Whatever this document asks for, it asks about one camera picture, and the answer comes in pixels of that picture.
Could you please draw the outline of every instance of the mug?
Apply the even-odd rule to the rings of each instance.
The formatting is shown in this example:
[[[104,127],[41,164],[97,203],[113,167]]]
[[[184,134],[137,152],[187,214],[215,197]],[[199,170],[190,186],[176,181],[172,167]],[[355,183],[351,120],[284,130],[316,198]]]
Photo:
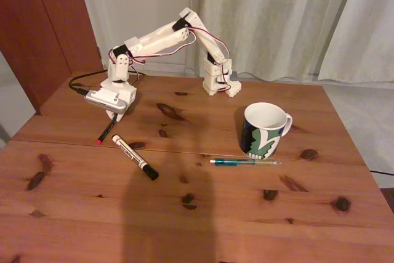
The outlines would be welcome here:
[[[244,116],[239,144],[247,156],[257,160],[274,155],[279,140],[289,132],[293,122],[290,115],[270,103],[249,105]]]

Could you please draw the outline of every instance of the mug handle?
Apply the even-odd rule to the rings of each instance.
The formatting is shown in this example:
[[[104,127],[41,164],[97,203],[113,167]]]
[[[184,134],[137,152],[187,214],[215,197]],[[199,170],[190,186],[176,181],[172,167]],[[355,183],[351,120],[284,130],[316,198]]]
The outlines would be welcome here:
[[[282,137],[290,131],[290,127],[293,124],[293,117],[291,117],[291,115],[286,113],[286,118],[287,118],[287,121],[286,121],[286,124],[284,125],[284,128],[283,128]]]

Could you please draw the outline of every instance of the black marker cap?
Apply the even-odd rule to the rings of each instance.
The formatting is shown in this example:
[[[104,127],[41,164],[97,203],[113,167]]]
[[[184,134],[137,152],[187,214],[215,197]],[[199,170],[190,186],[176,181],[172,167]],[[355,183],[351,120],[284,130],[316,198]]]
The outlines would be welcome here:
[[[148,177],[153,181],[159,177],[159,173],[156,172],[149,164],[143,166],[142,170],[148,175]]]

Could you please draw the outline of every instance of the pen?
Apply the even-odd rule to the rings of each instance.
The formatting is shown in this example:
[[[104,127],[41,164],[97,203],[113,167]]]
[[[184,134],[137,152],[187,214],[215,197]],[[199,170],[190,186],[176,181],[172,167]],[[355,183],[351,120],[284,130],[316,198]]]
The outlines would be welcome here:
[[[210,163],[214,163],[216,166],[237,166],[238,164],[281,164],[275,160],[225,160],[223,158],[215,158],[210,160]]]
[[[114,114],[114,116],[113,116],[113,118],[112,118],[110,124],[106,127],[106,129],[103,131],[103,133],[101,134],[101,136],[97,139],[97,143],[98,143],[99,145],[104,141],[105,137],[106,137],[106,136],[110,133],[110,131],[112,130],[113,126],[114,126],[115,123],[116,123],[116,118],[117,118],[117,117],[118,117],[118,115],[117,115],[117,114]]]
[[[159,177],[159,173],[156,172],[137,152],[131,149],[119,135],[113,135],[112,141],[119,146],[129,158],[138,164],[138,167],[143,170],[151,180],[156,180]]]

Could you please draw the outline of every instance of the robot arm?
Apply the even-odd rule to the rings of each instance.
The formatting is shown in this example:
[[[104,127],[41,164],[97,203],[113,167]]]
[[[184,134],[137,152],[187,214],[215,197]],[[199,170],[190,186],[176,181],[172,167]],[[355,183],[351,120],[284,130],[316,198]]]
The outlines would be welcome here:
[[[207,58],[204,60],[203,87],[205,90],[209,95],[218,91],[226,91],[230,97],[233,97],[241,89],[241,84],[238,81],[230,81],[231,60],[229,57],[225,59],[215,42],[216,38],[207,31],[195,12],[185,8],[180,16],[177,22],[171,22],[141,38],[133,37],[125,41],[123,45],[114,47],[113,56],[110,53],[108,78],[101,83],[102,88],[99,91],[90,91],[86,95],[86,100],[106,109],[110,118],[113,117],[114,112],[117,113],[117,121],[120,121],[135,100],[137,90],[127,82],[129,65],[138,62],[137,58],[169,55],[157,53],[184,42],[190,33],[207,52]],[[191,43],[180,46],[176,51]]]

